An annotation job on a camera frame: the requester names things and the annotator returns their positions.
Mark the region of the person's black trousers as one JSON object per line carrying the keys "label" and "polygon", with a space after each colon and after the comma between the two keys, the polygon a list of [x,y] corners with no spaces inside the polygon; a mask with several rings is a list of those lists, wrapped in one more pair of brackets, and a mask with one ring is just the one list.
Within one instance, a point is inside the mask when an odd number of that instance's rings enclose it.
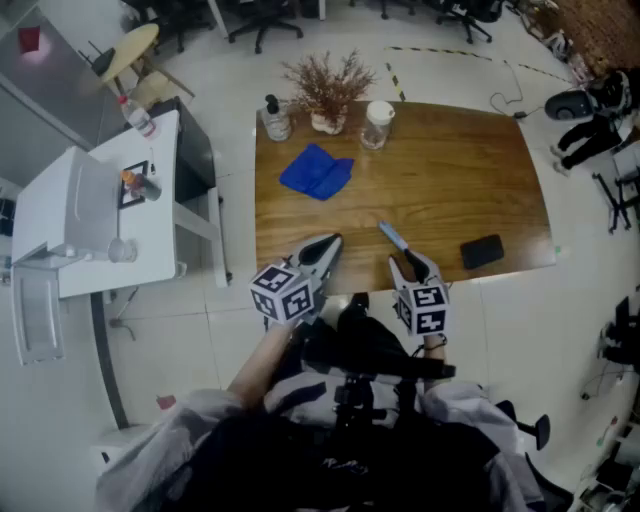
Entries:
{"label": "person's black trousers", "polygon": [[318,318],[303,324],[296,334],[301,359],[317,369],[337,368],[347,373],[388,375],[406,380],[444,380],[456,368],[442,360],[410,356],[398,338],[368,313],[368,295],[357,293],[340,313],[335,328]]}

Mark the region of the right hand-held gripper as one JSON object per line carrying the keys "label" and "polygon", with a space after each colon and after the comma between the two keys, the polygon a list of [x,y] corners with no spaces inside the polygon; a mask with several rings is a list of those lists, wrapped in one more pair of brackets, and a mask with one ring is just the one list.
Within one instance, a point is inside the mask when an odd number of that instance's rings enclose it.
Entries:
{"label": "right hand-held gripper", "polygon": [[433,260],[412,249],[405,249],[404,255],[421,285],[411,287],[396,258],[388,258],[398,318],[411,337],[443,335],[450,304],[440,269]]}

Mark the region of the dried plant in vase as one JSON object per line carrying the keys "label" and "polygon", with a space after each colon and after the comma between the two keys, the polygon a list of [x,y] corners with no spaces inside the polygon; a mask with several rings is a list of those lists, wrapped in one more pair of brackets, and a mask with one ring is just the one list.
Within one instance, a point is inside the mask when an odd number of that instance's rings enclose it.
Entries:
{"label": "dried plant in vase", "polygon": [[357,49],[340,58],[330,51],[310,53],[282,67],[283,78],[293,87],[294,106],[310,116],[316,131],[329,135],[342,132],[350,105],[377,81]]}

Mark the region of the white box appliance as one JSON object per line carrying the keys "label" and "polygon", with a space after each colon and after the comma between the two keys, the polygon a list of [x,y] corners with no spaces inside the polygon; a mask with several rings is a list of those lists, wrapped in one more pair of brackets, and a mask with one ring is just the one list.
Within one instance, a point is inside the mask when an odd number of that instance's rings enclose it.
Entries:
{"label": "white box appliance", "polygon": [[105,260],[118,236],[119,188],[116,168],[68,148],[18,195],[13,263],[57,269]]}

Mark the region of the round grey floor device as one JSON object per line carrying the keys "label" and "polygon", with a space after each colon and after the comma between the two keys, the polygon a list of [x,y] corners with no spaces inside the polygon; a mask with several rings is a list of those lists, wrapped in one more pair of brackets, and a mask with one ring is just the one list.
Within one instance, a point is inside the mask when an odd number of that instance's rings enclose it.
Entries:
{"label": "round grey floor device", "polygon": [[550,97],[544,105],[544,111],[552,120],[568,121],[591,117],[594,107],[587,92],[571,90]]}

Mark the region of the black chest harness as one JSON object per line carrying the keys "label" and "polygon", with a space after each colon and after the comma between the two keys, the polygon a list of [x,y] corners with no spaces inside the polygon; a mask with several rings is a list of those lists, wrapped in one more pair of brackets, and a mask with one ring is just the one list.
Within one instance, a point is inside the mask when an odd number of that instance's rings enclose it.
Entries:
{"label": "black chest harness", "polygon": [[394,424],[386,408],[375,406],[374,385],[367,375],[347,374],[334,393],[335,433],[355,436],[372,428],[391,429]]}

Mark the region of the glass jar with white lid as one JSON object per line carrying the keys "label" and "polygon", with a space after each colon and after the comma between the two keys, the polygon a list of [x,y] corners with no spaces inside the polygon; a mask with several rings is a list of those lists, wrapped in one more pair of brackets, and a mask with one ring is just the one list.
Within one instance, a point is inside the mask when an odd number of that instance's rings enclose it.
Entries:
{"label": "glass jar with white lid", "polygon": [[395,109],[389,102],[370,102],[360,131],[361,145],[370,150],[381,149],[389,137],[394,117]]}

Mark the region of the black router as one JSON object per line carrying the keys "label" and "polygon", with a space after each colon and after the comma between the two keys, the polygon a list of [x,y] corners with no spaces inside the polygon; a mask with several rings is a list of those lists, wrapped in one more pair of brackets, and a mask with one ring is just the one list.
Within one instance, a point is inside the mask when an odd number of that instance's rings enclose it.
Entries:
{"label": "black router", "polygon": [[91,59],[88,55],[84,54],[80,50],[78,50],[78,54],[89,64],[91,70],[97,76],[102,76],[109,69],[114,59],[115,49],[109,48],[106,51],[102,52],[92,42],[89,42],[89,44],[94,50],[98,52],[98,55],[94,59]]}

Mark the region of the clear pump bottle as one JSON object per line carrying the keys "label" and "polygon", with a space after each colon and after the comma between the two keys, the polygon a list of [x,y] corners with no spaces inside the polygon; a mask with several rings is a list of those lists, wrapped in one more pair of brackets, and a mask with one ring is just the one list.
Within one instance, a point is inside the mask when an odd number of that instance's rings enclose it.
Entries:
{"label": "clear pump bottle", "polygon": [[260,114],[267,135],[272,141],[284,142],[291,136],[292,127],[286,101],[268,94]]}

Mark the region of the red cup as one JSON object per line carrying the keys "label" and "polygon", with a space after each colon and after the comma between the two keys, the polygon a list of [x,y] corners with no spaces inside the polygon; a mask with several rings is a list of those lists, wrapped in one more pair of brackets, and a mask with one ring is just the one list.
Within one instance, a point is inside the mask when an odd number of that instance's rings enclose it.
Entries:
{"label": "red cup", "polygon": [[21,54],[27,54],[39,50],[40,27],[21,27],[17,31],[18,43]]}

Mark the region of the black picture frame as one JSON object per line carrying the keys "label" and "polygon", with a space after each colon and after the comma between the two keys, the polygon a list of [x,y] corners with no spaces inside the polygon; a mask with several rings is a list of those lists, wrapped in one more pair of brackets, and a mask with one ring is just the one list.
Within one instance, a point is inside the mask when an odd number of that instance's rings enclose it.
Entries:
{"label": "black picture frame", "polygon": [[[149,161],[144,160],[137,164],[131,165],[125,168],[125,171],[133,172],[134,174],[141,173],[144,176],[148,175]],[[141,204],[145,202],[145,198],[142,196],[133,196],[128,185],[124,180],[120,182],[120,190],[119,190],[119,198],[118,198],[118,208],[120,210],[133,207],[135,205]]]}

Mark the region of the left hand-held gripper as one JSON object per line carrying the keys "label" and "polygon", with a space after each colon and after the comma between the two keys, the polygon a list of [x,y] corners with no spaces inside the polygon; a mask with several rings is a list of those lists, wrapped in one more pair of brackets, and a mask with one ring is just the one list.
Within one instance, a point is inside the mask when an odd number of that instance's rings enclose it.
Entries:
{"label": "left hand-held gripper", "polygon": [[281,325],[313,324],[326,303],[324,288],[342,254],[342,235],[317,235],[302,242],[293,256],[260,270],[248,288],[254,307]]}

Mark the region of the grey metal cabinet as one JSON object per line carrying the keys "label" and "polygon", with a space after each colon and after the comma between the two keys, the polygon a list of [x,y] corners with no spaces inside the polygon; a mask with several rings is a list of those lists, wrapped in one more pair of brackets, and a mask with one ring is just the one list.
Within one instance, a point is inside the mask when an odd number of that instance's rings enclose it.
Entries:
{"label": "grey metal cabinet", "polygon": [[[21,54],[17,31],[40,27]],[[90,151],[121,128],[116,96],[38,7],[0,0],[0,178],[24,187],[70,146]]]}

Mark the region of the person's grey jacket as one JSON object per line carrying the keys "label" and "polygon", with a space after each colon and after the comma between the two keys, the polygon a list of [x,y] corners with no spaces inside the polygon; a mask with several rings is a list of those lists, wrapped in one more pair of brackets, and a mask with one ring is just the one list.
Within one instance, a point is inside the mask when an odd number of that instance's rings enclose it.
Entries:
{"label": "person's grey jacket", "polygon": [[367,375],[394,426],[335,433],[331,368],[260,406],[204,390],[100,476],[98,512],[547,512],[515,423],[475,384]]}

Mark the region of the black floor stand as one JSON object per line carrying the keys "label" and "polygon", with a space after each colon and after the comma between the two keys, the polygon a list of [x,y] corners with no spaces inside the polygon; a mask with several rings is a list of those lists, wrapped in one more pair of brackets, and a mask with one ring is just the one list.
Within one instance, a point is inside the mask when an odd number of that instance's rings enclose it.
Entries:
{"label": "black floor stand", "polygon": [[[616,196],[613,195],[600,173],[593,173],[591,177],[600,185],[610,207],[608,233],[613,234],[617,230],[619,220],[623,221],[625,231],[630,230],[631,222],[628,210],[640,206],[640,167],[637,167],[631,174],[614,180],[615,189],[617,190]],[[624,189],[630,186],[635,188],[636,195],[626,199]]]}

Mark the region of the plastic water bottle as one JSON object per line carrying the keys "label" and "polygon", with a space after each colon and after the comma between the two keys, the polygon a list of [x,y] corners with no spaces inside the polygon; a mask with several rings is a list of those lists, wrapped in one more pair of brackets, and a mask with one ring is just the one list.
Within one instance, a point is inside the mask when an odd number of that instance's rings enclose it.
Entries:
{"label": "plastic water bottle", "polygon": [[126,95],[118,97],[118,103],[126,121],[145,139],[151,139],[156,132],[156,125],[148,112],[135,100]]}

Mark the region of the striped floor tape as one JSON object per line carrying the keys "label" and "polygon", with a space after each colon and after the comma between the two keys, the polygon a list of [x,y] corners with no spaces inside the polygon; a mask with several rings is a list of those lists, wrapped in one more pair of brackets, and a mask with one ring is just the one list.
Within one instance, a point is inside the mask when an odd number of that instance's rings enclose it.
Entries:
{"label": "striped floor tape", "polygon": [[474,51],[386,46],[383,62],[397,96],[405,102],[489,111],[494,101],[529,108],[572,89],[562,74]]}

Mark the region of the person's left forearm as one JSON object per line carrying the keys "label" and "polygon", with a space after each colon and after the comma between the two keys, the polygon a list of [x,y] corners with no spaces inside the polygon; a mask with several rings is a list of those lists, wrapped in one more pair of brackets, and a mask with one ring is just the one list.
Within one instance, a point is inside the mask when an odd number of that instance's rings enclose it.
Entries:
{"label": "person's left forearm", "polygon": [[228,386],[246,409],[257,407],[263,400],[295,327],[295,321],[272,325]]}

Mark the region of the white tray panel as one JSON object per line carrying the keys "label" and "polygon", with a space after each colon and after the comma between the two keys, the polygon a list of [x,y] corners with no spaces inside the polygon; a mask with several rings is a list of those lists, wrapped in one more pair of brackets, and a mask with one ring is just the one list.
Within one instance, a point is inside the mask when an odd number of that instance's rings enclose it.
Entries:
{"label": "white tray panel", "polygon": [[12,318],[20,364],[64,357],[57,272],[11,269]]}

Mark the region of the clear glass cup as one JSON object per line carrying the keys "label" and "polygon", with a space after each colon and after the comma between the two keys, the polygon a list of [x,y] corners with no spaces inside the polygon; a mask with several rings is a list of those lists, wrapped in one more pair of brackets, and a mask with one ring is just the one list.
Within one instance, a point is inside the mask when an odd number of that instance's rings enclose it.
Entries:
{"label": "clear glass cup", "polygon": [[137,243],[134,239],[114,238],[107,249],[107,257],[114,264],[133,263],[137,259],[137,255]]}

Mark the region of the round wooden stool table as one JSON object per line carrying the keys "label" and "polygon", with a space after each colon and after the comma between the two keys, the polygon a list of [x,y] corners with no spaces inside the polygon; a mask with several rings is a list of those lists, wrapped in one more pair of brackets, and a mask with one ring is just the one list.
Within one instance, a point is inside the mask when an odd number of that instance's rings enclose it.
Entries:
{"label": "round wooden stool table", "polygon": [[[188,86],[149,56],[149,52],[155,49],[158,35],[159,26],[155,23],[144,24],[125,34],[114,47],[114,56],[108,69],[100,76],[102,83],[118,96],[131,94],[144,107],[167,99],[173,89],[179,89],[194,98],[195,93]],[[121,75],[126,70],[138,77],[136,86],[129,91],[121,81]]]}

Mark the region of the black low cabinet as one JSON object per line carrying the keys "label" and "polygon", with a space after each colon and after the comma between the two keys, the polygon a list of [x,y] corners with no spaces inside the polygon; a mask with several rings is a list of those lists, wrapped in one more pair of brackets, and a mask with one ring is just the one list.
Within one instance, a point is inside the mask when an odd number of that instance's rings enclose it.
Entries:
{"label": "black low cabinet", "polygon": [[216,187],[213,151],[209,137],[179,97],[155,103],[149,114],[157,118],[173,110],[179,115],[175,200],[185,203]]}

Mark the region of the blue cloth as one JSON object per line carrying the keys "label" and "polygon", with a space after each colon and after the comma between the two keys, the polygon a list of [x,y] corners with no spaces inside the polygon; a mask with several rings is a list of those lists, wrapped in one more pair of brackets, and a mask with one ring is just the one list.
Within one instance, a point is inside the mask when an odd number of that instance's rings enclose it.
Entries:
{"label": "blue cloth", "polygon": [[309,144],[280,174],[285,187],[316,200],[339,193],[352,176],[352,158],[334,158],[316,144]]}

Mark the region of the black office chair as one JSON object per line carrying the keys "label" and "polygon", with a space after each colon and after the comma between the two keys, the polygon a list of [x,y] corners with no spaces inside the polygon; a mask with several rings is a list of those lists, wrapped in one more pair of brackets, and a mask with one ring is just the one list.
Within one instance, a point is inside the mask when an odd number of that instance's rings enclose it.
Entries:
{"label": "black office chair", "polygon": [[442,0],[441,10],[436,17],[438,26],[454,22],[462,26],[466,34],[466,42],[474,43],[473,30],[485,37],[488,44],[493,41],[481,23],[495,23],[502,13],[502,0]]}
{"label": "black office chair", "polygon": [[254,53],[260,55],[265,36],[270,29],[292,32],[297,39],[304,37],[303,30],[287,19],[296,18],[298,0],[242,0],[235,1],[235,11],[246,14],[249,22],[228,33],[227,41],[234,44],[239,36],[256,33]]}

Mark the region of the orange capped bottle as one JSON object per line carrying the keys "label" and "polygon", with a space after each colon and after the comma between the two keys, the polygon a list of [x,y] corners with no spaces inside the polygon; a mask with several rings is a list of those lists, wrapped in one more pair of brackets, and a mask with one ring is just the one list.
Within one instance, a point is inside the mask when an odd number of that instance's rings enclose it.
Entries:
{"label": "orange capped bottle", "polygon": [[144,188],[144,175],[130,170],[122,170],[120,175],[125,192],[133,198],[140,197]]}

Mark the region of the white side table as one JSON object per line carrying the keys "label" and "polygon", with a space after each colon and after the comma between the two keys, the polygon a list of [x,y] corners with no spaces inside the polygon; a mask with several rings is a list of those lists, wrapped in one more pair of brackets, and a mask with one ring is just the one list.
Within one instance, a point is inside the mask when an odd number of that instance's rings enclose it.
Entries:
{"label": "white side table", "polygon": [[170,280],[180,273],[175,230],[181,227],[204,239],[211,251],[216,283],[226,287],[230,274],[226,269],[219,196],[209,189],[203,200],[208,206],[205,217],[197,215],[175,200],[176,151],[179,130],[178,112],[170,111],[155,120],[156,132],[145,139],[130,129],[87,152],[120,173],[125,168],[148,160],[148,179],[161,189],[156,201],[120,210],[117,206],[118,236],[134,239],[138,255],[133,263],[111,263],[105,260],[80,260],[57,272],[59,299]]}

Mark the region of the person's right forearm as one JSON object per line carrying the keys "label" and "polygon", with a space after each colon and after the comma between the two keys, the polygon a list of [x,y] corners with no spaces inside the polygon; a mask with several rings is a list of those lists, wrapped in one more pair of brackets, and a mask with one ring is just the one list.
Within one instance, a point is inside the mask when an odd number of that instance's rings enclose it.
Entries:
{"label": "person's right forearm", "polygon": [[435,382],[450,377],[450,366],[446,361],[446,337],[443,334],[425,335],[422,344],[421,378]]}

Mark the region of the black phone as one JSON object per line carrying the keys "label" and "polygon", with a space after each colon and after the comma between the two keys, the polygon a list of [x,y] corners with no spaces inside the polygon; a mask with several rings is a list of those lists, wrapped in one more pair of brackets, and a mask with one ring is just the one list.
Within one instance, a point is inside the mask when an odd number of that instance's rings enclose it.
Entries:
{"label": "black phone", "polygon": [[498,234],[488,235],[460,245],[463,267],[475,270],[504,258],[504,248]]}

